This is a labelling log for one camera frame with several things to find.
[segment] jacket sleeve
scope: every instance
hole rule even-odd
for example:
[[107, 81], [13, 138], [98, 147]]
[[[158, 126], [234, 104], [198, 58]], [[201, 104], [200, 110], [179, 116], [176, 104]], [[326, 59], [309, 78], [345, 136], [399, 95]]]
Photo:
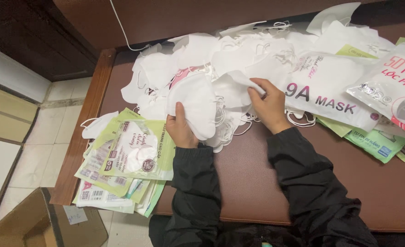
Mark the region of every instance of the jacket sleeve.
[[267, 139], [268, 159], [289, 202], [289, 216], [307, 246], [377, 246], [359, 217], [361, 201], [346, 197], [333, 165], [292, 127]]
[[164, 246], [213, 246], [221, 212], [213, 148], [177, 148], [172, 184], [177, 191]]

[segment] person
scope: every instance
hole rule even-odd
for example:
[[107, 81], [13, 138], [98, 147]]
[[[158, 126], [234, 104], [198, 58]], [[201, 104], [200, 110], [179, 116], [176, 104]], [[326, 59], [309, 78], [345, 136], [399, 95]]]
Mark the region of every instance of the person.
[[152, 216], [149, 236], [153, 246], [378, 246], [359, 217], [360, 200], [346, 197], [332, 163], [288, 124], [285, 94], [268, 80], [251, 81], [266, 92], [261, 99], [255, 89], [248, 89], [259, 119], [273, 134], [267, 139], [268, 160], [289, 202], [292, 227], [220, 223], [221, 193], [213, 148], [199, 144], [178, 102], [176, 117], [169, 115], [166, 121], [166, 130], [177, 145], [173, 215]]

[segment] white floor tile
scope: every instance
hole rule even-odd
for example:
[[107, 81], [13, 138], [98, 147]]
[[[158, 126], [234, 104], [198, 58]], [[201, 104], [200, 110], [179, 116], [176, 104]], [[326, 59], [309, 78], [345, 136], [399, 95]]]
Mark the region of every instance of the white floor tile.
[[45, 167], [44, 175], [41, 180], [40, 187], [54, 187], [56, 185], [57, 176], [59, 176], [60, 168], [62, 167], [63, 159], [67, 153], [68, 144], [54, 144], [51, 150], [50, 158]]
[[[105, 225], [106, 232], [108, 235], [111, 232], [111, 223], [112, 223], [112, 215], [114, 214], [114, 211], [110, 210], [99, 210], [100, 217], [102, 217], [103, 224]], [[108, 246], [108, 240], [102, 245], [102, 247], [107, 247]]]
[[53, 144], [62, 123], [66, 107], [39, 110], [35, 126], [26, 144]]
[[73, 80], [53, 82], [47, 100], [53, 101], [71, 98], [74, 90], [74, 83], [72, 83], [72, 81]]
[[53, 145], [25, 145], [9, 187], [38, 188]]
[[8, 187], [0, 205], [0, 220], [24, 200], [34, 188], [12, 188]]
[[55, 143], [70, 143], [80, 110], [82, 110], [81, 105], [67, 107]]
[[71, 98], [85, 98], [86, 92], [90, 87], [92, 77], [77, 79], [74, 83], [74, 90]]
[[149, 218], [138, 213], [114, 212], [108, 246], [152, 246], [149, 238]]

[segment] dark wooden cabinet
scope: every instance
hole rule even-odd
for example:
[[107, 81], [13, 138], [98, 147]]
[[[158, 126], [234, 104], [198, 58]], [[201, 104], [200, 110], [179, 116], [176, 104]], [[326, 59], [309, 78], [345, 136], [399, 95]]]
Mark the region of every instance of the dark wooden cabinet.
[[51, 0], [0, 0], [0, 51], [50, 81], [92, 76], [98, 58]]

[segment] brown leather bench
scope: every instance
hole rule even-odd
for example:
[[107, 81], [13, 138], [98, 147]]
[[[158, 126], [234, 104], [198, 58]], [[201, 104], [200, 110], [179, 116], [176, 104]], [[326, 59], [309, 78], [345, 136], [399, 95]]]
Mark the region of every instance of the brown leather bench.
[[[125, 45], [125, 40], [109, 1], [55, 2], [85, 38], [103, 49], [51, 200], [51, 203], [69, 205], [78, 183], [73, 175], [82, 162], [87, 143], [82, 139], [79, 125], [88, 118], [135, 107], [123, 100], [120, 89], [132, 78], [132, 65], [138, 52], [117, 52], [114, 49]], [[129, 0], [115, 1], [114, 4], [129, 43], [137, 43], [191, 32], [211, 32], [261, 19], [305, 14], [343, 2], [348, 1], [208, 0], [183, 1], [180, 2], [183, 4], [181, 6], [167, 6], [167, 1]], [[354, 14], [353, 22], [370, 25], [379, 31], [380, 36], [396, 42], [398, 37], [405, 37], [405, 4], [400, 3], [393, 6], [381, 2], [362, 5]], [[220, 17], [210, 13], [213, 18], [207, 20], [205, 17], [210, 10], [207, 5], [218, 6], [215, 12], [225, 15]], [[183, 9], [198, 11], [183, 14]], [[404, 162], [394, 157], [387, 164], [382, 164], [320, 124], [301, 128], [300, 131], [318, 153], [334, 163], [334, 172], [348, 189], [348, 197], [362, 201], [361, 217], [368, 227], [378, 231], [405, 232]], [[248, 132], [235, 136], [228, 146], [215, 155], [223, 200], [222, 220], [289, 224], [288, 203], [277, 186], [275, 170], [266, 160], [266, 137], [270, 134], [262, 124], [254, 123]], [[166, 185], [155, 210], [157, 214], [171, 214], [174, 192], [175, 189]]]

